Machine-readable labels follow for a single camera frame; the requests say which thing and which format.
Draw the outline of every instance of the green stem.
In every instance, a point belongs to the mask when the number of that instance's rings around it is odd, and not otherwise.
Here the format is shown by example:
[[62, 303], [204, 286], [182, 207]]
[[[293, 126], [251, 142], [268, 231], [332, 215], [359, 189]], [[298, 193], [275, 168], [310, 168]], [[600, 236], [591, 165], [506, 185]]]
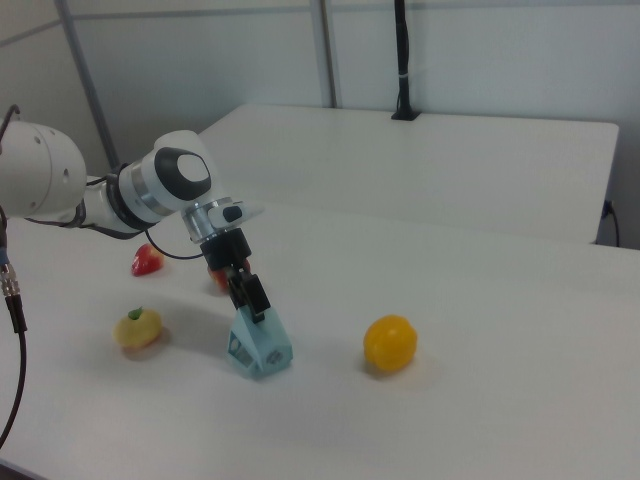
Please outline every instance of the green stem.
[[142, 315], [142, 307], [140, 308], [136, 308], [135, 310], [131, 310], [129, 312], [129, 318], [131, 320], [137, 320], [140, 318], [140, 315]]

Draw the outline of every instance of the white wall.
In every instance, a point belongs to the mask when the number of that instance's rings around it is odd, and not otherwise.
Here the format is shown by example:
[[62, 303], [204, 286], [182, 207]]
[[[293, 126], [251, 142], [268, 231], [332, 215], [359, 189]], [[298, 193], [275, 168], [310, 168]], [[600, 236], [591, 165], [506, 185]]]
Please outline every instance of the white wall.
[[[335, 76], [345, 108], [395, 109], [394, 13], [392, 2], [380, 3], [333, 1]], [[618, 124], [609, 197], [623, 246], [640, 248], [640, 5], [419, 5], [407, 21], [412, 103], [422, 111]], [[612, 244], [609, 222], [599, 241]]]
[[0, 1], [0, 85], [0, 116], [17, 103], [23, 120], [69, 135], [89, 173], [109, 170], [52, 1]]
[[243, 103], [329, 105], [308, 0], [69, 2], [121, 162]]

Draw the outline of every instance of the red strawberry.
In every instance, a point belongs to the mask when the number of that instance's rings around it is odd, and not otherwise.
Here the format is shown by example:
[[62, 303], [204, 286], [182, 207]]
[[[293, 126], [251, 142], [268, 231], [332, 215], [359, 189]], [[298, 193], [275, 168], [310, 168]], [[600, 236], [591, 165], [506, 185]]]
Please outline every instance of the red strawberry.
[[[243, 268], [247, 272], [251, 271], [251, 265], [249, 265], [249, 260], [247, 259], [244, 260]], [[215, 271], [211, 270], [210, 268], [207, 268], [207, 271], [209, 272], [209, 276], [211, 277], [211, 280], [214, 281], [218, 289], [222, 293], [228, 293], [229, 283], [227, 282], [227, 274], [225, 273], [224, 268], [221, 268], [220, 270], [215, 270]]]
[[134, 277], [146, 275], [160, 270], [164, 265], [164, 255], [157, 251], [150, 243], [145, 243], [136, 252], [131, 265], [131, 273]]

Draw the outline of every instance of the plastic toy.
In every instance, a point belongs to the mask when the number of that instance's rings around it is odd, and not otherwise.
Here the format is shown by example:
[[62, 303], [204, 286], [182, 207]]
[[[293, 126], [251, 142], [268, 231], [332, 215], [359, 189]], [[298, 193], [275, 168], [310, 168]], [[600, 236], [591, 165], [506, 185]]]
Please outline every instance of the plastic toy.
[[409, 321], [399, 315], [382, 317], [364, 336], [364, 356], [385, 372], [400, 370], [411, 362], [418, 345], [418, 334]]
[[[243, 267], [247, 272], [251, 271], [249, 260], [245, 259]], [[229, 293], [229, 284], [227, 283], [227, 274], [224, 268], [221, 268], [220, 270], [211, 270], [209, 267], [207, 267], [207, 272], [209, 272], [211, 280], [213, 280], [213, 283], [216, 284], [216, 287], [218, 287], [218, 290], [220, 290], [221, 293]]]
[[150, 243], [141, 246], [133, 257], [131, 274], [134, 277], [147, 275], [160, 270], [164, 266], [164, 255], [153, 248]]
[[160, 314], [140, 307], [120, 319], [113, 329], [113, 339], [127, 350], [137, 350], [153, 343], [161, 333]]
[[272, 308], [258, 323], [252, 320], [249, 307], [236, 311], [227, 345], [227, 355], [245, 375], [264, 377], [286, 368], [293, 359], [291, 341]]

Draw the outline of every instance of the light blue block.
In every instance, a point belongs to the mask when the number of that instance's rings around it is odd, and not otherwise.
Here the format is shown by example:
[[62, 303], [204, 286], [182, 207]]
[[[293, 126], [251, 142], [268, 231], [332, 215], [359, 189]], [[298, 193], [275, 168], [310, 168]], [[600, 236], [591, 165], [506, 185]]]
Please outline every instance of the light blue block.
[[293, 359], [291, 340], [278, 313], [265, 310], [264, 320], [253, 323], [248, 306], [236, 310], [227, 356], [245, 375], [265, 377], [286, 368]]

